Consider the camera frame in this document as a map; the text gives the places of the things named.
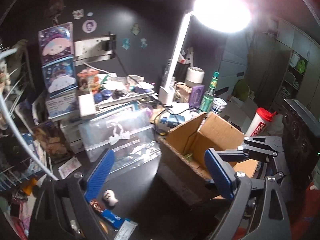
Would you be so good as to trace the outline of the small white ghost figure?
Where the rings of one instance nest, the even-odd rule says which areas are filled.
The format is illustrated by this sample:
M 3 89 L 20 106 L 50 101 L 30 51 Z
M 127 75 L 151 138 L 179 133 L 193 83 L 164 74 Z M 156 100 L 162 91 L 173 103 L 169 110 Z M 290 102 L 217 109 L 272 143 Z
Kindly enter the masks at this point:
M 119 202 L 115 196 L 115 193 L 111 189 L 104 192 L 103 199 L 110 207 L 114 207 Z

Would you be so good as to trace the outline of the red white cup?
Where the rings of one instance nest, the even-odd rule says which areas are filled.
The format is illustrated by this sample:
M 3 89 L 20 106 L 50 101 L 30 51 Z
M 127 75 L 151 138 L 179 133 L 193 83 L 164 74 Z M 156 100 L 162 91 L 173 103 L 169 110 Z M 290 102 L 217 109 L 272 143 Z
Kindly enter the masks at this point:
M 270 113 L 268 110 L 259 107 L 256 110 L 255 116 L 245 133 L 246 137 L 258 136 L 269 124 L 271 124 L 277 112 Z

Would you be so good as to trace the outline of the pink white paper sachet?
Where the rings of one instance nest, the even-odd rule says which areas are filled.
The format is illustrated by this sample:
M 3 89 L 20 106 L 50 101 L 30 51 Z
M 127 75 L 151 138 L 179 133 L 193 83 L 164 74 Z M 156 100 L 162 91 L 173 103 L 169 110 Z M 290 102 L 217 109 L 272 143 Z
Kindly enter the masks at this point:
M 77 157 L 72 157 L 71 159 L 69 159 L 69 161 L 67 161 L 66 163 L 64 163 L 58 168 L 58 172 L 61 178 L 65 179 L 67 176 L 69 176 L 72 172 L 77 170 L 79 167 L 81 167 L 80 161 L 78 161 Z

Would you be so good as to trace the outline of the brown cardboard box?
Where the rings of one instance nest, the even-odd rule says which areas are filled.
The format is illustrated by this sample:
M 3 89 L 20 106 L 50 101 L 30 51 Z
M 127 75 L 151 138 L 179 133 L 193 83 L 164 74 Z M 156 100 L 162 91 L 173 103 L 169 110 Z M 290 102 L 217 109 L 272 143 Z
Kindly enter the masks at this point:
M 216 190 L 206 188 L 211 176 L 204 163 L 204 153 L 209 148 L 234 150 L 244 137 L 220 116 L 201 113 L 160 139 L 157 174 L 189 206 L 219 198 Z

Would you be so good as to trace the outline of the clear zip plastic bag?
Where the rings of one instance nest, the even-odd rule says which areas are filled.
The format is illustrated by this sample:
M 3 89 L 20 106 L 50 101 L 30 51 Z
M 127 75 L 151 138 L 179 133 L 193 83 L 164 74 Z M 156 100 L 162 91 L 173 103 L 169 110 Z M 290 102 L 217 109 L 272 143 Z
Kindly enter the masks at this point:
M 90 162 L 104 150 L 114 152 L 112 171 L 139 166 L 161 155 L 146 108 L 95 118 L 80 124 L 79 131 Z

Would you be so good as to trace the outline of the white drawer organizer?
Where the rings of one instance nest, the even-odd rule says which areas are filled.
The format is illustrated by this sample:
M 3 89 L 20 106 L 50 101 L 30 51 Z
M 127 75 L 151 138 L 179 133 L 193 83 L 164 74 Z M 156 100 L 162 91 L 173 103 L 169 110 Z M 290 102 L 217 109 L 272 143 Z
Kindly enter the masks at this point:
M 79 129 L 79 125 L 83 122 L 80 117 L 75 116 L 60 121 L 60 129 L 75 154 L 85 150 Z

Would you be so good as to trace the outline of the brown blue snack bar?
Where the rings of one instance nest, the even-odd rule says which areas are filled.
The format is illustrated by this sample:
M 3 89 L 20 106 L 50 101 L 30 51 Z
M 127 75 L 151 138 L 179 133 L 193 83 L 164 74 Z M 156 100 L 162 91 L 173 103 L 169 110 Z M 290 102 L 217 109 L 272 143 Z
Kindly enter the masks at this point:
M 95 199 L 91 200 L 89 202 L 90 206 L 93 208 L 93 210 L 99 214 L 104 220 L 109 222 L 111 226 L 115 229 L 120 229 L 122 224 L 124 223 L 124 220 L 120 218 L 119 216 L 115 215 L 110 210 L 104 208 L 102 205 L 99 204 L 99 202 Z

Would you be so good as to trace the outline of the orange round cookie packet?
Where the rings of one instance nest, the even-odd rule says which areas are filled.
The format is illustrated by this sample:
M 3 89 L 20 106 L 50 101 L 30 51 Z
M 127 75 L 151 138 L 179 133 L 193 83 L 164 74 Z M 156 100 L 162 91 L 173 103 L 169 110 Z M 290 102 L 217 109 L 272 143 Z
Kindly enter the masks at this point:
M 99 221 L 99 223 L 100 223 L 101 227 L 103 228 L 104 232 L 106 234 L 108 234 L 108 228 L 107 228 L 106 224 L 101 220 Z

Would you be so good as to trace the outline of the white blue round tub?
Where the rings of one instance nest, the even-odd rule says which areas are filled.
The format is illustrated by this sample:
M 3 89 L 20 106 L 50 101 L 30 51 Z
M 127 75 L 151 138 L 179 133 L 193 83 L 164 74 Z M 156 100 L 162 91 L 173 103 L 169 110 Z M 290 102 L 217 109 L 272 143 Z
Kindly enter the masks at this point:
M 227 102 L 222 98 L 215 97 L 212 102 L 211 111 L 219 115 L 227 106 Z

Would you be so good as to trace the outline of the anime picture card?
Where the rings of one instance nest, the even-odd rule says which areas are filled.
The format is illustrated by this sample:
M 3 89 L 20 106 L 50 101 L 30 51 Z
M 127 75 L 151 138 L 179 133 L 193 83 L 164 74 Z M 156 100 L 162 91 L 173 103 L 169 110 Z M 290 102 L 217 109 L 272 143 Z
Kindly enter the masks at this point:
M 34 139 L 40 143 L 41 147 L 52 159 L 60 160 L 73 155 L 63 132 L 51 121 L 38 124 L 31 130 Z

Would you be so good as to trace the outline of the white ointment tube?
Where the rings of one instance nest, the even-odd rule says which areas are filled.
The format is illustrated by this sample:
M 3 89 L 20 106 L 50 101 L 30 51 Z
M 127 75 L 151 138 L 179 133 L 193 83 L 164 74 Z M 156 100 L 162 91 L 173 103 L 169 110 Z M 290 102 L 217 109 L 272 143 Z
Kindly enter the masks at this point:
M 132 235 L 137 226 L 137 223 L 125 220 L 120 229 L 118 230 L 114 240 L 129 240 L 130 236 Z

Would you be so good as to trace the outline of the green glass bottle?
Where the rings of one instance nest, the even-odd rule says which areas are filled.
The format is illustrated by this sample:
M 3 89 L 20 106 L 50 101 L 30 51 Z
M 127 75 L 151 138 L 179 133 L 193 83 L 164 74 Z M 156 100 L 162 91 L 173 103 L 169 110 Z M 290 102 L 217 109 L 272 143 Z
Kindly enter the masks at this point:
M 203 112 L 209 112 L 215 98 L 215 90 L 217 87 L 217 81 L 219 78 L 219 72 L 214 72 L 208 90 L 204 93 L 202 101 L 200 103 L 200 110 Z

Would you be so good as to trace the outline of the yellow block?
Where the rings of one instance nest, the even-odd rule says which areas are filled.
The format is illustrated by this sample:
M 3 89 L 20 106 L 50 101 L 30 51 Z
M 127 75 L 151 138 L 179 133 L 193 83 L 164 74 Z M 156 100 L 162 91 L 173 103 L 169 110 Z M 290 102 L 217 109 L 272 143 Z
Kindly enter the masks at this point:
M 30 196 L 33 190 L 33 187 L 36 186 L 37 180 L 35 178 L 31 178 L 29 180 L 26 180 L 22 184 L 22 191 L 27 195 Z

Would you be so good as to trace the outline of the purple box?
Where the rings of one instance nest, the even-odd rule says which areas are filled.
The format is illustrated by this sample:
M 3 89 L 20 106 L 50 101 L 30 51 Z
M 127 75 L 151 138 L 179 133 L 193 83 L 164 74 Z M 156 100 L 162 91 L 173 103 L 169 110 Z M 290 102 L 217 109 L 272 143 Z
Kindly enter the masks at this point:
M 201 99 L 203 96 L 204 85 L 194 86 L 191 90 L 191 94 L 189 96 L 189 106 L 190 107 L 199 107 L 201 103 Z

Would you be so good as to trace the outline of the small orange haired figurine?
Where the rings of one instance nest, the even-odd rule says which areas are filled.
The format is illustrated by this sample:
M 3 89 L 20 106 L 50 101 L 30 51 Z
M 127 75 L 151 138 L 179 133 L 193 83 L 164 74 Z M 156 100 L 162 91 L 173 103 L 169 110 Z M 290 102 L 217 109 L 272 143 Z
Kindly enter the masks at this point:
M 98 70 L 87 67 L 77 74 L 80 94 L 97 93 L 100 90 Z

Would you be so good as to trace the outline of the blue character blind box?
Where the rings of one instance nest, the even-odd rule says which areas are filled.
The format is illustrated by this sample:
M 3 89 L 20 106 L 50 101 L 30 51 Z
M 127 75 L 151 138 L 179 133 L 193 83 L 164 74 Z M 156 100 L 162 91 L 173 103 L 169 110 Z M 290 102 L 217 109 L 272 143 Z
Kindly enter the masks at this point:
M 78 87 L 72 56 L 42 66 L 42 74 L 50 98 Z

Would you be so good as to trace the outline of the pink character blind box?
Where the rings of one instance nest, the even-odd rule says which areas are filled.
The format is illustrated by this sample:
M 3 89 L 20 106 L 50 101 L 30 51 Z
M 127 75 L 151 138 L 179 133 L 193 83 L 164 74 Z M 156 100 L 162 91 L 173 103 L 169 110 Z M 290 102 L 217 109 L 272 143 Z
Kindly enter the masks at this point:
M 43 66 L 72 56 L 74 54 L 72 22 L 39 31 L 38 42 Z

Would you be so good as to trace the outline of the round anime badge sticker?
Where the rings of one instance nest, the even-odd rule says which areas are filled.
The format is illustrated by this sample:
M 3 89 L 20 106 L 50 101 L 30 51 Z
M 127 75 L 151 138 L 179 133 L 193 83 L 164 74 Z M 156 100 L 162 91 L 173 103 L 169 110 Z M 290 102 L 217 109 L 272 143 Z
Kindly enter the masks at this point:
M 92 33 L 96 30 L 97 23 L 95 20 L 86 20 L 82 25 L 82 30 L 85 33 Z

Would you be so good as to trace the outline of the white desk lamp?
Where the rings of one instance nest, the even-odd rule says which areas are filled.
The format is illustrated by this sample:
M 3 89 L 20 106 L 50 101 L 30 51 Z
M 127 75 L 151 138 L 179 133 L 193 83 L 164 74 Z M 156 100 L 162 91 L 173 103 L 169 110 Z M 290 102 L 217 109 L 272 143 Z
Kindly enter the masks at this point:
M 251 21 L 252 12 L 245 0 L 194 0 L 182 17 L 164 85 L 159 88 L 160 102 L 173 102 L 171 81 L 183 48 L 193 49 L 190 65 L 205 71 L 204 83 L 208 85 L 222 59 L 227 37 L 245 30 Z

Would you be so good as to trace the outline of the white wall socket strip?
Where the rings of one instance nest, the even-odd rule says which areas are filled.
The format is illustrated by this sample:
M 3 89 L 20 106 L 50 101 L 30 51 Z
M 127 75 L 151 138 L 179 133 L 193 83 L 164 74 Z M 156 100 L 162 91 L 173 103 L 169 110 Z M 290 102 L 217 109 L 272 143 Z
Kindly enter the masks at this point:
M 75 66 L 83 63 L 106 61 L 115 58 L 116 35 L 94 37 L 74 42 Z

